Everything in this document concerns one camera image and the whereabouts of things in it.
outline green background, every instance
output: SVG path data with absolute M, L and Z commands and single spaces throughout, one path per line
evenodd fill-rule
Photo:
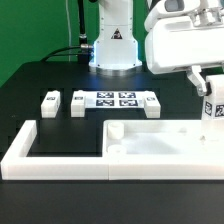
M 84 1 L 86 33 L 92 44 L 98 37 L 98 4 Z M 72 44 L 78 44 L 77 0 L 69 0 Z M 134 36 L 144 60 L 145 0 L 134 1 Z M 68 46 L 65 0 L 0 0 L 0 86 L 25 62 L 39 61 L 53 50 Z M 68 57 L 57 58 L 68 60 Z

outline black table surface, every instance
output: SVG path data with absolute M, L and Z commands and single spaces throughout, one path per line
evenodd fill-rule
M 55 119 L 42 119 L 40 105 L 51 90 L 61 92 L 62 104 Z M 0 88 L 1 158 L 25 120 L 38 123 L 38 136 L 28 156 L 101 156 L 105 120 L 146 119 L 141 109 L 91 109 L 84 118 L 71 118 L 75 90 L 154 91 L 162 106 L 161 119 L 192 120 L 201 116 L 202 99 L 185 73 L 155 76 L 144 69 L 131 76 L 108 78 L 89 73 L 86 65 L 30 62 Z M 0 180 L 2 224 L 223 224 L 223 210 L 223 181 Z

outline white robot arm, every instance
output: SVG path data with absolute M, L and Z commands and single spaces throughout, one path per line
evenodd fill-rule
M 148 68 L 154 74 L 186 71 L 198 94 L 207 95 L 201 68 L 224 62 L 220 0 L 162 0 L 149 13 L 145 28 Z
M 124 75 L 141 67 L 133 37 L 133 0 L 99 0 L 100 34 L 90 71 Z

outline black cable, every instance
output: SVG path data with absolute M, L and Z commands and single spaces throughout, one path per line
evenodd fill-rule
M 52 54 L 52 55 L 49 55 L 48 57 L 45 57 L 44 61 L 43 59 L 41 60 L 42 62 L 46 62 L 49 58 L 52 58 L 52 57 L 63 57 L 63 56 L 79 56 L 79 55 L 91 55 L 90 53 L 76 53 L 76 54 Z
M 50 54 L 48 54 L 47 56 L 45 56 L 44 58 L 41 59 L 42 62 L 46 61 L 49 57 L 57 54 L 57 53 L 60 53 L 60 52 L 63 52 L 63 51 L 69 51 L 69 50 L 72 50 L 72 49 L 80 49 L 81 47 L 80 46 L 70 46 L 70 47 L 64 47 L 64 48 L 60 48 L 58 50 L 55 50 L 55 51 L 52 51 Z
M 78 9 L 79 9 L 79 30 L 80 30 L 79 42 L 81 45 L 87 43 L 83 0 L 78 0 Z

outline white plastic tray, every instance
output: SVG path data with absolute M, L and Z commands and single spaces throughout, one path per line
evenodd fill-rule
M 120 139 L 108 136 L 114 122 Z M 224 141 L 204 139 L 200 121 L 105 121 L 101 158 L 26 157 L 36 133 L 26 121 L 1 162 L 3 179 L 224 179 Z

